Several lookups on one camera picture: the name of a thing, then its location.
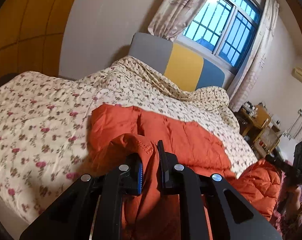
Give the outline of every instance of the hand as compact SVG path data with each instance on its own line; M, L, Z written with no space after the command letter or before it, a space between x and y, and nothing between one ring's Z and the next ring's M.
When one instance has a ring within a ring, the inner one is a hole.
M289 220L298 215L298 210L301 207L301 203L299 201L301 188L298 186L287 187L286 192L290 193L286 204L286 219Z

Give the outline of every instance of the floral quilt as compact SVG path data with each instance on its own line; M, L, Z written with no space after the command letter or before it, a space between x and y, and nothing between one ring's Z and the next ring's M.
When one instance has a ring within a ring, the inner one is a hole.
M218 87L186 92L133 57L77 82L25 72L0 88L0 199L31 223L74 180L91 173L92 110L138 106L195 121L223 142L239 176L256 162Z

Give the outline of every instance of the window frame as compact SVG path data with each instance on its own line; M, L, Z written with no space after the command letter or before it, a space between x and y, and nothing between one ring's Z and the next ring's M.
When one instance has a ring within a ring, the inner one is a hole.
M225 23L224 29L215 45L215 48L213 51L210 51L206 47L202 46L201 44L198 44L196 41L193 41L192 39L183 36L183 33L181 33L177 39L178 42L182 43L183 45L186 45L187 47L190 47L191 49L199 52L200 54L204 54L209 60L213 61L213 63L223 67L224 69L228 70L232 74L236 75L238 70L240 69L251 45L252 42L255 39L257 29L260 23L261 15L262 15L262 9L259 6L259 4L253 0L249 0L253 4L253 6L256 8L258 11L258 17L256 19L256 22L239 6L235 3L233 0L225 0L227 3L229 3L232 8L230 11L230 14L228 16L228 19ZM219 56L220 51L223 48L223 45L233 27L233 24L235 22L236 16L240 12L247 21L249 21L250 24L254 27L254 33L251 35L249 41L247 42L247 46L245 48L245 53L243 54L242 58L240 61L235 65L232 66L230 63L228 63L226 60L224 60L222 57Z

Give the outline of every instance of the orange blanket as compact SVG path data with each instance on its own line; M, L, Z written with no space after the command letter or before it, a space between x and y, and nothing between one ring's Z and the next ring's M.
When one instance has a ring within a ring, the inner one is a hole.
M93 167L105 174L137 152L143 163L143 188L139 197L124 200L123 239L180 239L177 196L161 196L158 191L158 151L176 154L179 163L196 173L224 176L251 204L270 219L279 189L276 169L261 160L239 179L222 142L195 122L181 122L138 107L102 105L92 112L90 143Z

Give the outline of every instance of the person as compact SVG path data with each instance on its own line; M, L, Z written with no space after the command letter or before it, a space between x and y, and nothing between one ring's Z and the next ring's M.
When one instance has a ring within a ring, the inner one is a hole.
M276 228L281 232L283 240L291 240L302 224L302 185L289 187L287 179L284 178L278 203L284 200L288 193L290 198L284 214L277 213Z

